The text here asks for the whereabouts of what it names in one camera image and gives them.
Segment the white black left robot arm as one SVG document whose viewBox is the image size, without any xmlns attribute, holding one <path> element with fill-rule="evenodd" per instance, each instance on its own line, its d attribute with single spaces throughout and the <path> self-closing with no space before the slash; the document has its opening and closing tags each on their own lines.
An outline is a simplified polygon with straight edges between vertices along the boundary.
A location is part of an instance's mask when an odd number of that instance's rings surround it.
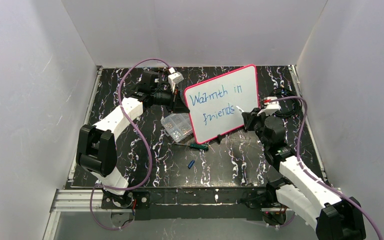
<svg viewBox="0 0 384 240">
<path fill-rule="evenodd" d="M 134 119 L 153 105 L 165 106 L 174 114 L 189 113 L 177 87 L 183 79 L 183 75 L 172 67 L 168 69 L 166 80 L 156 71 L 145 70 L 140 81 L 126 91 L 117 108 L 97 123 L 80 128 L 76 164 L 95 176 L 103 189 L 112 195 L 122 196 L 133 190 L 117 168 L 116 140 L 133 125 Z"/>
</svg>

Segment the pink framed whiteboard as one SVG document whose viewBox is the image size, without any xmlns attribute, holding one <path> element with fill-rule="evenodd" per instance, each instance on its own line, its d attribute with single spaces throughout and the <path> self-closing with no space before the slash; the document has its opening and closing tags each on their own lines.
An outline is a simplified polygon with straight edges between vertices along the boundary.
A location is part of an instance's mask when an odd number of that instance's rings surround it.
<svg viewBox="0 0 384 240">
<path fill-rule="evenodd" d="M 244 126 L 242 113 L 260 106 L 257 67 L 240 67 L 184 90 L 195 141 L 203 144 Z"/>
</svg>

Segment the white blue marker pen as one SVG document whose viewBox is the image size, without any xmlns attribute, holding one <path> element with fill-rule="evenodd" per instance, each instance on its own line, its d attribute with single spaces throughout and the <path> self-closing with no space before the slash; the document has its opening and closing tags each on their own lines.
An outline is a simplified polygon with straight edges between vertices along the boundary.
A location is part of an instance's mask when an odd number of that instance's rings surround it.
<svg viewBox="0 0 384 240">
<path fill-rule="evenodd" d="M 245 112 L 245 111 L 244 111 L 241 107 L 239 107 L 239 106 L 236 106 L 236 108 L 239 110 L 239 112 L 240 112 L 241 114 Z"/>
</svg>

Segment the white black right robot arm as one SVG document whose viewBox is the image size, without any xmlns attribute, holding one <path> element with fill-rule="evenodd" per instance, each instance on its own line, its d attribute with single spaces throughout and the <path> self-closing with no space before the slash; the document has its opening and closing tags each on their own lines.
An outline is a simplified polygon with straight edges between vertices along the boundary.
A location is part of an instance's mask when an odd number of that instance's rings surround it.
<svg viewBox="0 0 384 240">
<path fill-rule="evenodd" d="M 291 208 L 312 227 L 319 240 L 364 240 L 366 229 L 360 203 L 346 200 L 323 186 L 296 152 L 286 143 L 283 121 L 254 108 L 241 112 L 244 129 L 253 131 L 263 144 L 267 162 L 282 178 L 266 185 L 267 199 Z"/>
</svg>

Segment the blue marker cap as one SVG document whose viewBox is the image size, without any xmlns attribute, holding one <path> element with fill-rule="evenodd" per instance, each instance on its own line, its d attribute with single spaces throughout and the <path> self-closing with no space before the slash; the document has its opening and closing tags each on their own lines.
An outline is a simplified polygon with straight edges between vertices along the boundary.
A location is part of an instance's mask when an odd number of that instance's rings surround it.
<svg viewBox="0 0 384 240">
<path fill-rule="evenodd" d="M 196 162 L 195 160 L 192 160 L 192 161 L 187 165 L 188 169 L 191 169 L 191 168 L 194 166 L 195 162 Z"/>
</svg>

